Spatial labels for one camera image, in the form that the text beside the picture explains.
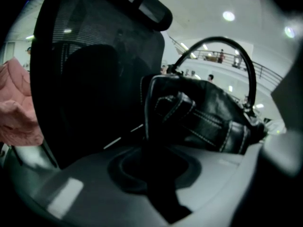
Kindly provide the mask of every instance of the balcony railing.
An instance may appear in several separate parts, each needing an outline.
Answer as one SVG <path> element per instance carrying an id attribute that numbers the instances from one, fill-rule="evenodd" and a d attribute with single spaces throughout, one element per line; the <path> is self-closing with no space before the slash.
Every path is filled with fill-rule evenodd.
<path id="1" fill-rule="evenodd" d="M 175 45 L 179 54 L 183 54 L 186 50 L 173 38 L 171 38 L 173 44 Z M 197 60 L 201 59 L 204 61 L 212 61 L 216 63 L 220 63 L 222 65 L 231 66 L 237 68 L 242 71 L 246 71 L 246 65 L 242 58 L 237 55 L 223 53 L 223 59 L 220 60 L 220 52 L 217 51 L 210 51 L 210 50 L 197 50 L 194 51 L 194 56 L 191 56 L 191 59 Z M 265 66 L 262 66 L 256 62 L 252 62 L 256 72 L 256 78 L 266 80 L 267 82 L 273 84 L 275 87 L 281 82 L 283 79 L 280 75 L 273 72 L 271 69 L 268 69 Z"/>

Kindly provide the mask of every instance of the curved railing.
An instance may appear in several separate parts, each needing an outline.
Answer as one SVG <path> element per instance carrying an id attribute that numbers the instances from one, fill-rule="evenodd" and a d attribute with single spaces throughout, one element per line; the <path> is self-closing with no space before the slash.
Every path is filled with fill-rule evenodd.
<path id="1" fill-rule="evenodd" d="M 186 51 L 177 41 L 173 38 L 172 42 L 175 45 L 179 54 L 182 54 Z M 191 59 L 197 60 L 202 59 L 204 61 L 212 61 L 216 63 L 220 63 L 222 65 L 232 66 L 234 68 L 238 68 L 240 70 L 246 71 L 246 65 L 242 58 L 237 55 L 223 53 L 223 59 L 220 60 L 220 52 L 210 51 L 210 50 L 197 50 L 193 52 L 194 55 L 191 56 Z M 266 68 L 256 62 L 252 62 L 255 68 L 256 77 L 266 80 L 269 83 L 273 84 L 275 87 L 279 85 L 281 80 L 283 79 L 280 75 L 272 71 L 271 69 Z"/>

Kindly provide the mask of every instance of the handbag handle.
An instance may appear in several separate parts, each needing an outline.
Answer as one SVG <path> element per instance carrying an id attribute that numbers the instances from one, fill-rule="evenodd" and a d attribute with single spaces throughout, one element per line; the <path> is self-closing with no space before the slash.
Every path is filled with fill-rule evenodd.
<path id="1" fill-rule="evenodd" d="M 183 53 L 183 55 L 173 65 L 172 70 L 176 71 L 176 69 L 179 68 L 181 66 L 181 64 L 188 57 L 190 57 L 190 54 L 192 52 L 199 49 L 203 44 L 210 43 L 210 42 L 221 42 L 221 43 L 227 44 L 227 45 L 231 46 L 232 48 L 239 51 L 240 55 L 242 56 L 242 58 L 245 62 L 246 68 L 247 68 L 248 79 L 249 79 L 249 88 L 250 88 L 245 111 L 247 111 L 247 112 L 252 111 L 252 107 L 255 104 L 255 100 L 256 100 L 256 89 L 257 89 L 256 73 L 255 73 L 255 69 L 254 69 L 254 66 L 252 64 L 250 57 L 248 56 L 246 51 L 243 49 L 243 47 L 241 45 L 239 45 L 237 42 L 235 42 L 231 39 L 225 38 L 225 37 L 221 37 L 221 36 L 209 37 L 209 38 L 200 40 L 199 42 L 195 43 L 193 46 L 191 46 L 187 51 L 185 51 Z"/>

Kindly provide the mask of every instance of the pink garment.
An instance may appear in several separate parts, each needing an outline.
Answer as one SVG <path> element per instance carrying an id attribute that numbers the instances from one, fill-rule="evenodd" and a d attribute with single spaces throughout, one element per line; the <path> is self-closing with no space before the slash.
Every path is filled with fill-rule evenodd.
<path id="1" fill-rule="evenodd" d="M 37 146 L 42 141 L 29 72 L 14 57 L 0 66 L 0 142 L 13 146 Z"/>

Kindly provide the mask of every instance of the white stitching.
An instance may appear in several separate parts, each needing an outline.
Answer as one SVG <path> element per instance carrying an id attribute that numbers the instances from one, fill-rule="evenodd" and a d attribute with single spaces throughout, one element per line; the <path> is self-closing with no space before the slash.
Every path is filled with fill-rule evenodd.
<path id="1" fill-rule="evenodd" d="M 141 102 L 141 105 L 143 105 L 143 98 L 142 98 L 142 81 L 143 81 L 143 78 L 141 78 L 141 80 L 140 80 L 140 102 Z"/>
<path id="2" fill-rule="evenodd" d="M 204 118 L 203 116 L 198 115 L 198 114 L 196 114 L 196 113 L 193 113 L 193 115 L 195 115 L 195 116 L 197 116 L 197 117 L 199 117 L 199 118 L 201 118 L 201 119 L 203 119 L 203 120 L 206 120 L 206 121 L 210 122 L 213 126 L 216 126 L 216 127 L 219 128 L 219 129 L 222 129 L 222 127 L 221 127 L 220 125 L 217 125 L 216 123 L 214 123 L 214 122 L 211 121 L 210 119 Z"/>
<path id="3" fill-rule="evenodd" d="M 192 132 L 193 134 L 195 134 L 196 136 L 198 136 L 199 138 L 201 138 L 202 140 L 206 141 L 208 144 L 212 145 L 212 146 L 216 146 L 215 144 L 213 144 L 212 142 L 210 142 L 208 139 L 204 138 L 202 135 L 200 135 L 199 133 L 185 127 L 184 125 L 181 125 L 182 127 L 184 127 L 185 129 L 189 130 L 190 132 Z"/>
<path id="4" fill-rule="evenodd" d="M 247 137 L 247 133 L 248 133 L 248 131 L 247 131 L 247 129 L 246 129 L 246 126 L 244 126 L 243 139 L 242 139 L 242 143 L 241 143 L 241 146 L 240 146 L 240 149 L 239 149 L 239 152 L 238 152 L 238 153 L 241 153 L 241 151 L 242 151 L 242 148 L 243 148 L 243 146 L 244 146 L 245 139 L 246 139 L 246 137 Z"/>
<path id="5" fill-rule="evenodd" d="M 172 102 L 172 99 L 171 99 L 171 98 L 169 98 L 168 96 L 162 96 L 162 97 L 159 97 L 159 98 L 158 98 L 158 100 L 157 100 L 156 106 L 155 106 L 155 110 L 157 109 L 157 106 L 158 106 L 158 104 L 159 104 L 160 100 L 163 100 L 163 99 L 166 99 L 166 100 L 168 100 L 168 101 Z"/>
<path id="6" fill-rule="evenodd" d="M 227 138 L 229 137 L 229 134 L 231 133 L 231 129 L 232 129 L 232 121 L 229 122 L 229 128 L 228 128 L 228 131 L 227 131 L 225 140 L 224 140 L 222 146 L 220 147 L 219 151 L 222 151 L 223 148 L 225 147 L 225 144 L 226 144 L 226 142 L 227 142 Z"/>
<path id="7" fill-rule="evenodd" d="M 191 101 L 191 107 L 190 107 L 189 111 L 188 111 L 182 118 L 180 118 L 180 120 L 181 120 L 181 119 L 184 119 L 184 118 L 193 110 L 193 107 L 194 107 L 195 105 L 196 105 L 195 102 L 194 102 L 194 101 Z"/>
<path id="8" fill-rule="evenodd" d="M 218 123 L 218 124 L 222 124 L 222 122 L 219 121 L 219 120 L 217 120 L 215 117 L 212 117 L 212 116 L 210 116 L 209 114 L 206 114 L 206 113 L 204 113 L 204 112 L 201 112 L 201 111 L 199 111 L 199 110 L 197 110 L 197 109 L 195 109 L 195 110 L 196 110 L 198 113 L 201 113 L 204 117 L 209 118 L 209 119 L 213 120 L 214 122 L 216 122 L 216 123 Z"/>
<path id="9" fill-rule="evenodd" d="M 181 100 L 178 103 L 178 105 L 175 108 L 172 108 L 172 110 L 164 117 L 164 119 L 162 120 L 162 123 L 164 123 L 166 120 L 169 119 L 169 117 L 171 117 L 174 112 L 180 107 L 180 105 L 182 104 L 182 102 L 184 101 L 184 94 L 181 94 Z"/>

